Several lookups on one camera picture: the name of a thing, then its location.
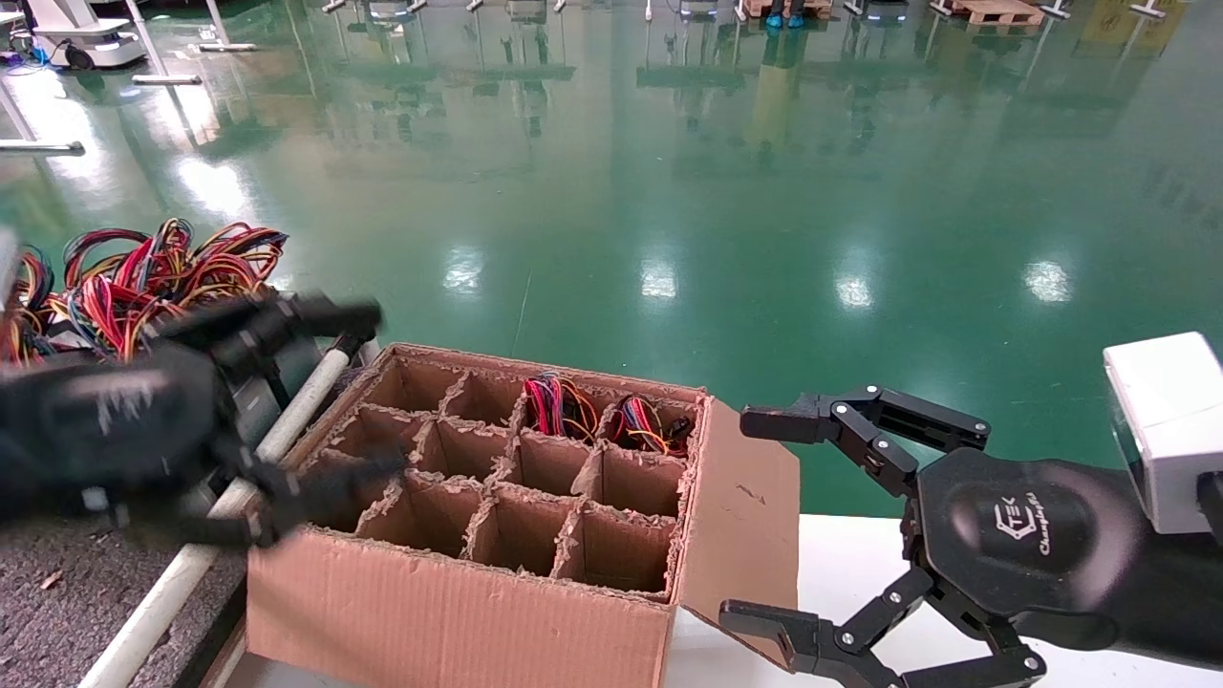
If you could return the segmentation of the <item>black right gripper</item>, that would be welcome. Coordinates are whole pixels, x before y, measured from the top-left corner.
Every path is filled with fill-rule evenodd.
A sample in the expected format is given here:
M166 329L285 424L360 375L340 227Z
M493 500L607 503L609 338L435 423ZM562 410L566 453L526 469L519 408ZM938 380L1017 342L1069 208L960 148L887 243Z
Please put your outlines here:
M800 395L783 408L746 404L740 431L834 445L892 497L912 499L906 545L928 569L906 571L843 624L722 601L722 628L777 643L793 675L843 687L1031 687L1047 665L1019 634L1080 653L1118 648L1126 635L1120 598L1148 518L1125 470L998 459L982 452L985 419L878 386ZM920 470L898 437L953 452ZM925 602L981 635L989 655L905 675L885 666L874 645Z

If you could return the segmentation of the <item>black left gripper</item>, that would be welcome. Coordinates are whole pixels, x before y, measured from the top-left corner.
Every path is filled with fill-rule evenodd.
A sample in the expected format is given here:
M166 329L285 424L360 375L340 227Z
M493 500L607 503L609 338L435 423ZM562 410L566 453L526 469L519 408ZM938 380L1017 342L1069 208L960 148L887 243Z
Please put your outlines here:
M2 370L2 523L86 517L119 505L172 503L216 469L216 440L235 436L225 378L264 371L289 343L373 335L375 299L333 302L322 293L245 295L212 302L150 330L146 356L91 362L64 356ZM331 521L362 496L402 477L401 444L318 467L303 477L249 457L224 466L232 486L258 503L209 517L146 506L143 544L274 547L306 523Z

